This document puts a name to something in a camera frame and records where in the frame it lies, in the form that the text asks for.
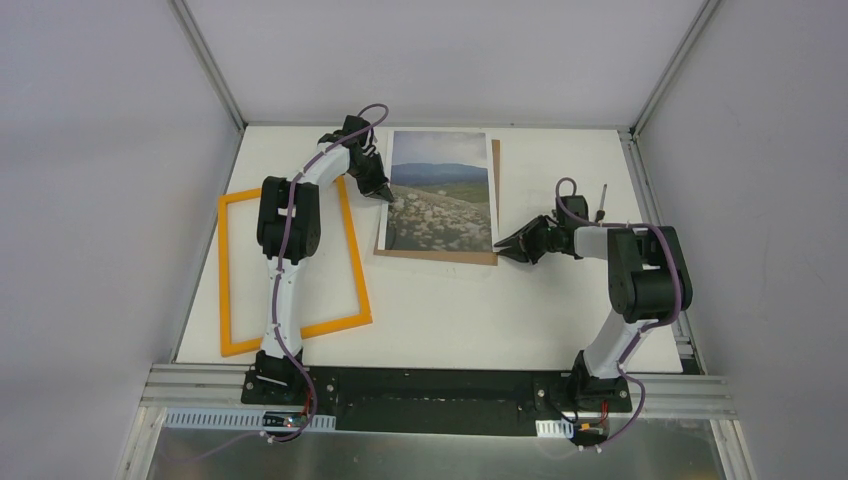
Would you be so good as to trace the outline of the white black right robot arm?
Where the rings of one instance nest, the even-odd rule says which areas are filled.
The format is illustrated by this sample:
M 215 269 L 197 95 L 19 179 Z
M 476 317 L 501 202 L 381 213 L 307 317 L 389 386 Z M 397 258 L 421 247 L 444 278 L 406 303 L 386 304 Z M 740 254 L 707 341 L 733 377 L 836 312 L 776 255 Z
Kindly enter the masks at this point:
M 535 264 L 547 253 L 605 261 L 611 310 L 594 341 L 578 353 L 565 384 L 572 404 L 590 410 L 624 395 L 633 353 L 650 331 L 678 319 L 693 291 L 675 228 L 604 225 L 590 221 L 583 196 L 556 201 L 552 214 L 533 218 L 494 247 L 520 263 Z

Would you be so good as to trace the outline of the black yellow screwdriver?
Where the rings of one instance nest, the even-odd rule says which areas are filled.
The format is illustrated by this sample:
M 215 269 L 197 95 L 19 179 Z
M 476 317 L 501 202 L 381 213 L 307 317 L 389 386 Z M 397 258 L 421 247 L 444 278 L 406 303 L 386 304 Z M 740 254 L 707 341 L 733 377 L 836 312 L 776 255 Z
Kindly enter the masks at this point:
M 606 215 L 605 202 L 606 202 L 607 191 L 608 191 L 608 184 L 604 183 L 603 186 L 602 186 L 600 199 L 599 199 L 599 202 L 598 202 L 598 208 L 596 210 L 595 217 L 594 217 L 594 221 L 596 223 L 602 223 L 604 218 L 605 218 L 605 215 Z

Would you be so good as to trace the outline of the yellow wooden picture frame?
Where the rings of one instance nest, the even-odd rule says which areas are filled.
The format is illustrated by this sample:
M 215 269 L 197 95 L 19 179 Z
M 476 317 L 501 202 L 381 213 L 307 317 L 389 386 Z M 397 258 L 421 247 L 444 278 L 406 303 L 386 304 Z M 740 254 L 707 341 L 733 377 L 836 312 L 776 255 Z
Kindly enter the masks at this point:
M 338 333 L 363 327 L 373 323 L 373 314 L 367 291 L 366 279 L 359 251 L 358 239 L 350 207 L 346 182 L 342 177 L 335 180 L 338 191 L 342 222 L 351 261 L 352 274 L 360 310 L 357 314 L 326 322 L 309 325 L 301 329 L 305 339 Z M 218 295 L 219 295 L 219 351 L 222 357 L 229 358 L 240 354 L 258 351 L 261 337 L 235 342 L 232 338 L 231 285 L 230 285 L 230 248 L 229 248 L 229 206 L 258 199 L 261 189 L 254 188 L 235 193 L 227 193 L 218 198 L 217 203 L 217 259 L 218 259 Z

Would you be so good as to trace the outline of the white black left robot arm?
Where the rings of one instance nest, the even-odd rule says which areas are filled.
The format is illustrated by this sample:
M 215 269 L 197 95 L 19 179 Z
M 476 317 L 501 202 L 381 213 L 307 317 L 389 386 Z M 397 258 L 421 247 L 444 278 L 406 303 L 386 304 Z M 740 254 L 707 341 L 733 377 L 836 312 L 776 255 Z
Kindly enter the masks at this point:
M 312 157 L 292 175 L 268 176 L 262 183 L 256 237 L 267 260 L 269 307 L 254 371 L 281 404 L 297 402 L 306 387 L 295 301 L 300 270 L 320 244 L 322 190 L 349 175 L 363 196 L 394 201 L 374 129 L 361 113 L 348 115 L 340 129 L 318 140 Z

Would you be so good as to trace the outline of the landscape photo print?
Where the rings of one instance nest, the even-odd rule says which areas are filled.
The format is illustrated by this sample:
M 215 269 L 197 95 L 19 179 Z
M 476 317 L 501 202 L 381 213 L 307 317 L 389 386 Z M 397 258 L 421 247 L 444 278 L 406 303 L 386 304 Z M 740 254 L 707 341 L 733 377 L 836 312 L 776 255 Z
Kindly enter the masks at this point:
M 495 160 L 482 131 L 393 130 L 382 251 L 491 254 L 498 233 Z

